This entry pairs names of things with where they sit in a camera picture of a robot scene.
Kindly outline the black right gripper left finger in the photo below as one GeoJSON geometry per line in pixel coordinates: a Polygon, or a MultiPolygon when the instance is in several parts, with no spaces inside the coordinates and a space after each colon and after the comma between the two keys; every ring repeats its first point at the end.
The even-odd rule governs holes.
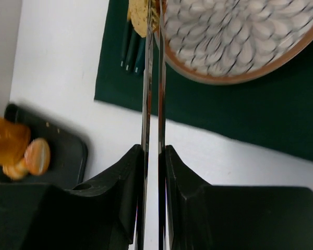
{"type": "Polygon", "coordinates": [[[128,249],[142,167],[142,147],[134,145],[72,190],[0,184],[0,249],[128,249]]]}

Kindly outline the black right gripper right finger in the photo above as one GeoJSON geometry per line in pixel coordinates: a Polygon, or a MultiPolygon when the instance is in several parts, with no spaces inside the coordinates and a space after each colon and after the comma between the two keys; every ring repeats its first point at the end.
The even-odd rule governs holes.
{"type": "Polygon", "coordinates": [[[165,150],[171,249],[313,249],[313,191],[211,185],[165,150]]]}

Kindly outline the sesame bun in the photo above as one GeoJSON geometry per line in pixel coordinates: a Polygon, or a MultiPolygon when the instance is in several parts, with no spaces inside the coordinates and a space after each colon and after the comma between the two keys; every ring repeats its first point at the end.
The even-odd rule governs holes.
{"type": "Polygon", "coordinates": [[[24,158],[26,167],[32,175],[43,175],[50,165],[51,151],[49,144],[43,138],[33,140],[27,147],[24,158]]]}

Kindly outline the seeded bread slice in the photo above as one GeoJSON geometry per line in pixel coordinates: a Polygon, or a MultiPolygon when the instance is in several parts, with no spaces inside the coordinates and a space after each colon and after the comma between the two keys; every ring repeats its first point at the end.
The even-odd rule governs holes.
{"type": "MultiPolygon", "coordinates": [[[[160,1],[151,1],[152,9],[152,31],[155,32],[159,27],[160,20],[160,1]]],[[[131,21],[133,29],[140,37],[147,36],[148,26],[148,1],[145,0],[129,0],[127,20],[131,21]]]]}

